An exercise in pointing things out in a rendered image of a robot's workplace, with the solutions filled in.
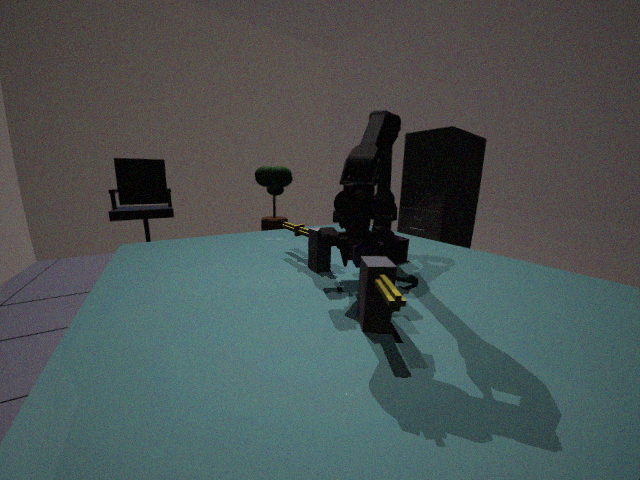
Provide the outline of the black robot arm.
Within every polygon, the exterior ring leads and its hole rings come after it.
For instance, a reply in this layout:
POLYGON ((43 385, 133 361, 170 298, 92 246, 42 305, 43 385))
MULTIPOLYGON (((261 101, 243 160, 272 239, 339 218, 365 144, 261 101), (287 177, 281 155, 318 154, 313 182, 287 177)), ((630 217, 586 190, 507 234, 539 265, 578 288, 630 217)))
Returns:
POLYGON ((369 115, 361 143, 352 148, 345 161, 340 179, 344 190, 334 200, 333 222, 338 222, 341 229, 347 219, 362 211, 372 210, 373 227, 386 226, 390 230, 391 220, 397 220, 395 197, 390 186, 392 144, 398 138, 401 119, 382 110, 372 111, 369 115))

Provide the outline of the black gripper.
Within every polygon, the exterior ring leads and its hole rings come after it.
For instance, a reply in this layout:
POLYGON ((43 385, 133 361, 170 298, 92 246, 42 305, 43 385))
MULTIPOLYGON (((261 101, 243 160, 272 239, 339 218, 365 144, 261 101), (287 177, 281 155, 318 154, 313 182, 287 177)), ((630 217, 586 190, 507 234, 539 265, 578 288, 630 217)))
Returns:
POLYGON ((318 239, 322 246, 336 246, 341 253, 344 267, 347 266, 350 246, 348 239, 362 239, 364 245, 371 245, 374 249, 380 247, 379 238, 384 244, 394 243, 394 233, 386 226, 374 226, 370 231, 370 222, 374 219, 372 210, 362 211, 357 216, 347 219, 345 232, 337 232, 334 227, 321 227, 318 239))

